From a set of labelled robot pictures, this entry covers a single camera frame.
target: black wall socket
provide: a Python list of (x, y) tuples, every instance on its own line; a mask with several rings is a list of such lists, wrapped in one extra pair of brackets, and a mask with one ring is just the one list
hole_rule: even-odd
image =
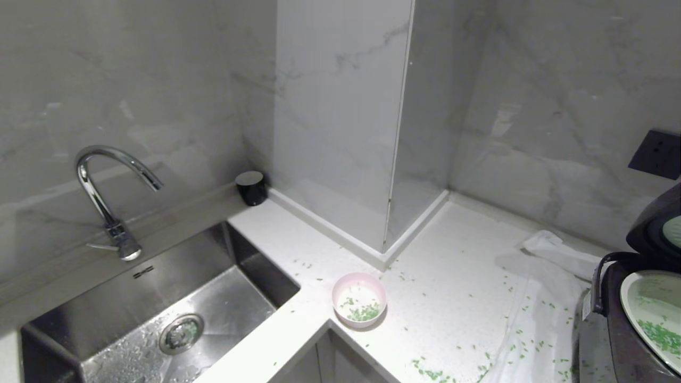
[(650, 130), (629, 162), (629, 167), (677, 179), (681, 173), (681, 136)]

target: backsplash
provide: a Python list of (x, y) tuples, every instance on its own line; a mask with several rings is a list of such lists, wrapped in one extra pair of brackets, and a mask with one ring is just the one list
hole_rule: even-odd
[(492, 0), (415, 2), (384, 251), (447, 188), (492, 10)]
[(274, 130), (253, 134), (275, 188), (379, 251), (411, 3), (280, 2)]
[(677, 0), (498, 0), (450, 187), (626, 249), (675, 184), (627, 164), (681, 129), (679, 46)]
[(276, 2), (247, 3), (23, 1), (0, 14), (0, 282), (101, 234), (74, 170), (87, 145), (127, 151), (165, 183), (153, 194), (127, 168), (92, 160), (126, 220), (249, 167), (251, 94), (239, 80), (271, 68), (261, 61), (274, 44), (253, 41), (274, 41)]

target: faucet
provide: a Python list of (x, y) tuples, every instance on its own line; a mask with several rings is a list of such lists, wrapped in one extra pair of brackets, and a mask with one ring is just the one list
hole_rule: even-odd
[(107, 206), (104, 199), (99, 195), (95, 184), (90, 178), (88, 171), (88, 161), (90, 158), (103, 155), (104, 157), (109, 157), (115, 159), (116, 161), (126, 165), (135, 174), (137, 174), (144, 182), (153, 190), (158, 191), (163, 187), (163, 183), (156, 177), (156, 175), (149, 170), (140, 160), (131, 156), (130, 154), (113, 147), (105, 147), (103, 145), (94, 145), (91, 147), (84, 148), (76, 156), (76, 176), (80, 181), (81, 186), (85, 189), (85, 192), (95, 204), (95, 208), (104, 219), (104, 230), (106, 234), (109, 235), (114, 246), (105, 245), (92, 245), (88, 246), (107, 249), (107, 250), (117, 250), (118, 256), (121, 260), (126, 262), (132, 261), (140, 256), (142, 253), (142, 247), (135, 240), (135, 238), (128, 232), (125, 224), (120, 219), (116, 218)]

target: countertop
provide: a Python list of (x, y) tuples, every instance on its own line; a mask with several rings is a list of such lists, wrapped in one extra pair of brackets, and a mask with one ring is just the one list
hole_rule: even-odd
[[(300, 291), (248, 337), (204, 372), (197, 383), (269, 382), (285, 373), (299, 351), (329, 328), (393, 382), (431, 382), (414, 367), (442, 371), (458, 383), (476, 382), (494, 360), (518, 278), (508, 255), (539, 224), (480, 202), (452, 195), (418, 236), (381, 273), (338, 243), (268, 200), (228, 221), (300, 284)], [(561, 235), (597, 256), (607, 252)], [(354, 331), (335, 316), (330, 295), (343, 275), (379, 277), (387, 310), (379, 325)], [(3, 382), (18, 380), (16, 333), (0, 338)]]

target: kitchen sink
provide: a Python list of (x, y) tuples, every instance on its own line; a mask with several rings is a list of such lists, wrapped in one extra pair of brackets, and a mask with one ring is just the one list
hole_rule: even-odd
[(191, 382), (299, 289), (218, 224), (25, 324), (24, 380)]

